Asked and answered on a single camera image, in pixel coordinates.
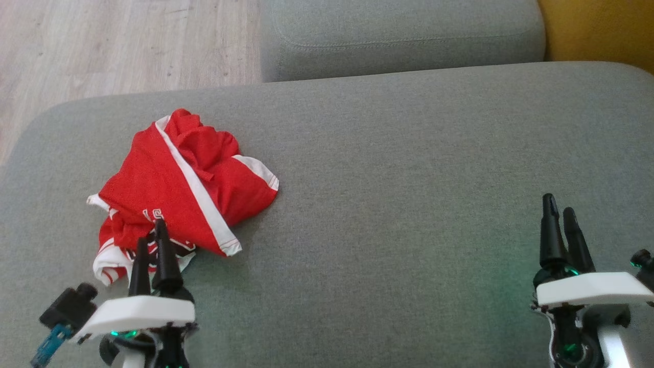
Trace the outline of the yellow cushion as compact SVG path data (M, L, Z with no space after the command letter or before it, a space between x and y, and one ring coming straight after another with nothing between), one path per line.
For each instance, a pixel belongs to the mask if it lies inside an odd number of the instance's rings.
M654 75L654 0L538 0L548 61L612 61Z

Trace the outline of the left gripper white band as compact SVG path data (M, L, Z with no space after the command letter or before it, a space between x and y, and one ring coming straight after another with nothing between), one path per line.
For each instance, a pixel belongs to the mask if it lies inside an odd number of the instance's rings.
M183 287L183 278L163 219L155 222L154 240L157 261L152 287L161 295L173 295ZM77 341L137 331L152 339L154 352L121 349L120 368L190 368L184 348L186 338L196 330L195 305L191 301L150 295L148 244L147 238L137 241L129 296L100 305L77 333Z

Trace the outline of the grey fabric sofa seat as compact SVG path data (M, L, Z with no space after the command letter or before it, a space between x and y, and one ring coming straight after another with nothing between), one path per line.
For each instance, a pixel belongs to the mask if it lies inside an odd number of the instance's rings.
M94 281L86 204L136 132L185 108L279 178L225 259L184 272L192 368L549 368L533 313L542 195L600 271L654 252L654 76L544 62L79 100L37 117L0 175L0 368Z

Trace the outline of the grey sofa back cushion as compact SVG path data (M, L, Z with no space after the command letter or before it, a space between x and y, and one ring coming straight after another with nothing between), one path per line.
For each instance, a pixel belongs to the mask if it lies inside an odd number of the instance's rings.
M261 0L265 82L543 61L537 0Z

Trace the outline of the red shorts with white stripe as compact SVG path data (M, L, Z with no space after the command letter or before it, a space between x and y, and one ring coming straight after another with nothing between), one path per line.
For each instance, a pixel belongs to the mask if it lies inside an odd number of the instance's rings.
M108 214L102 246L134 250L163 219L177 244L233 256L241 245L232 227L269 207L278 189L279 179L243 156L231 133L178 109L136 133L121 168L88 203Z

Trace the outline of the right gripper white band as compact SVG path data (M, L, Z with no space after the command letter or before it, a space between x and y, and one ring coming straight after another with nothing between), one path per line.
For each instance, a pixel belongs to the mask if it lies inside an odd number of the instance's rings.
M542 208L541 267L567 263L551 193L542 197ZM596 272L571 207L563 222L571 265L581 275L546 282L533 294L533 311L549 323L549 368L647 368L629 331L630 306L654 305L654 293L628 272Z

